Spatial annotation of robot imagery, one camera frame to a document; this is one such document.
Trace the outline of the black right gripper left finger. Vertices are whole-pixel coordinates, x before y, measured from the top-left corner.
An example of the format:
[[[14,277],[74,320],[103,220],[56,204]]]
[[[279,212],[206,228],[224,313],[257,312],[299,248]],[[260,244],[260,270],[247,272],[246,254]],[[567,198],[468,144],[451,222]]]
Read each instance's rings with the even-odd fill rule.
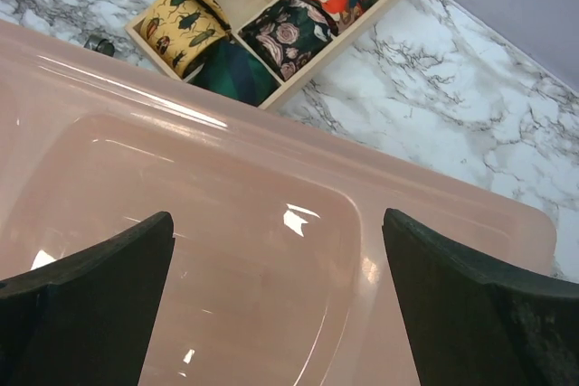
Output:
[[[175,246],[157,212],[1,282],[3,385],[136,385]]]

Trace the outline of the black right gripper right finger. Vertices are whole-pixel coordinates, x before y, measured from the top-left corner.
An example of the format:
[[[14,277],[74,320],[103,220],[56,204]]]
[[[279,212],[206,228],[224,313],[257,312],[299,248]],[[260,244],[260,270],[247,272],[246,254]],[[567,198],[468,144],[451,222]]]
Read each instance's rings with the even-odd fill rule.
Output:
[[[384,246],[422,385],[576,385],[578,286],[451,240],[395,209]]]

